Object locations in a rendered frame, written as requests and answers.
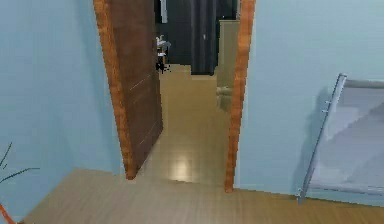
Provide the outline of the brown wooden room door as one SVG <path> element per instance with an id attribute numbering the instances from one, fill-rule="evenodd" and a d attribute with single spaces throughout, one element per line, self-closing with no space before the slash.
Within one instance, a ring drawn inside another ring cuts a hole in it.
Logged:
<path id="1" fill-rule="evenodd" d="M 108 0 L 128 124 L 128 170 L 134 178 L 163 130 L 156 70 L 154 0 Z"/>

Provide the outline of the beige room door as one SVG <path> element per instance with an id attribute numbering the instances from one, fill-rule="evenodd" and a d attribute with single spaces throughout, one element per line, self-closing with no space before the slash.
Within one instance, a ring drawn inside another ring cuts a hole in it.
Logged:
<path id="1" fill-rule="evenodd" d="M 220 20 L 219 25 L 220 36 L 217 67 L 217 88 L 226 86 L 233 89 L 240 21 Z M 217 95 L 217 100 L 220 109 L 225 112 L 230 111 L 232 95 Z"/>

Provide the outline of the black tall cabinet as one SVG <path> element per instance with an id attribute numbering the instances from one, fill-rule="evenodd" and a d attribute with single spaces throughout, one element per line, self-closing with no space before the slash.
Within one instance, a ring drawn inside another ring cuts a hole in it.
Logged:
<path id="1" fill-rule="evenodd" d="M 191 0 L 191 74 L 212 75 L 217 0 Z"/>

